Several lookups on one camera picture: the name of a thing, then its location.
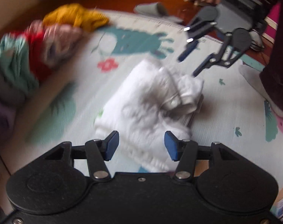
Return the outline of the grey garment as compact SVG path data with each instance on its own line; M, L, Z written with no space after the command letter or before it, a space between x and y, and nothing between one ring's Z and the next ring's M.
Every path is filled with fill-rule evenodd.
M9 106L19 107L25 99L25 94L14 88L0 72L0 101Z

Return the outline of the red garment in pile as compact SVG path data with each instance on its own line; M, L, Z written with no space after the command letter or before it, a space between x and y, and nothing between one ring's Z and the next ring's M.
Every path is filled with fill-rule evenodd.
M44 31L26 32L14 31L13 35L25 37L29 45L29 68L30 72L38 79L40 83L45 82L52 74L53 70L42 61L42 52L44 49Z

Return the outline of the pink garment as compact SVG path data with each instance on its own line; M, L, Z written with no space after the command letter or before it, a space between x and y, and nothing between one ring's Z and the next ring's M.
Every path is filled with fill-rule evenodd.
M76 46L83 37L82 29L68 24L44 26L41 20L35 20L27 32L43 34L41 59L49 68L55 68L74 54Z

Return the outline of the purple garment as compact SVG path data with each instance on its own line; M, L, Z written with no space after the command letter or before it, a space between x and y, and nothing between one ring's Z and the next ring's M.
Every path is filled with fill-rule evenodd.
M13 132L15 122L15 108L0 102L0 143L8 140Z

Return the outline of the yellow knit sweater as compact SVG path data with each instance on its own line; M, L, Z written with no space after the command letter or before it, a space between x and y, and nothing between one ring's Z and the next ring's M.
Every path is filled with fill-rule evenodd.
M93 9L87 9L80 4L67 4L58 7L54 11L45 15L44 26L55 24L67 24L72 27L81 28L86 32L93 32L96 29L108 25L109 18Z

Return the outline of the white quilted baby garment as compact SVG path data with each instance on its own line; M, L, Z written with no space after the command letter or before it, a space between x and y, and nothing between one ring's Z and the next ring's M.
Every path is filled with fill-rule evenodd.
M96 117L97 138L119 132L121 151L149 172L169 172L171 160L164 134L188 139L191 130L180 118L199 111L204 80L164 66L148 57L132 69Z

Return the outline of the teal green garment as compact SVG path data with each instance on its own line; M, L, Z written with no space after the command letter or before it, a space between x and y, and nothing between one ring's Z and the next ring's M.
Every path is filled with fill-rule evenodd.
M30 71L29 44L23 35L5 34L0 39L0 71L15 88L31 95L39 82Z

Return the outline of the grey slipper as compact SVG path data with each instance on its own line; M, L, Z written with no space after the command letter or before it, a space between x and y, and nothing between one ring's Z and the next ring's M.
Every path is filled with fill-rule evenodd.
M176 24L183 24L184 22L179 17L169 15L166 8L160 2L136 5L133 11L143 16L163 19Z

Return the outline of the cartoon foam play mat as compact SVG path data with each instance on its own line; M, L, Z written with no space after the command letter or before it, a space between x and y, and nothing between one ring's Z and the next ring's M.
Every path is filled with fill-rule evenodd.
M108 11L111 25L86 36L76 54L45 81L0 146L10 173L61 142L82 145L120 134L110 173L173 171L164 147L171 130L208 146L217 141L269 172L283 206L283 118L239 73L242 64L264 66L244 55L230 68L192 72L221 42L206 36L183 61L186 34L179 25Z

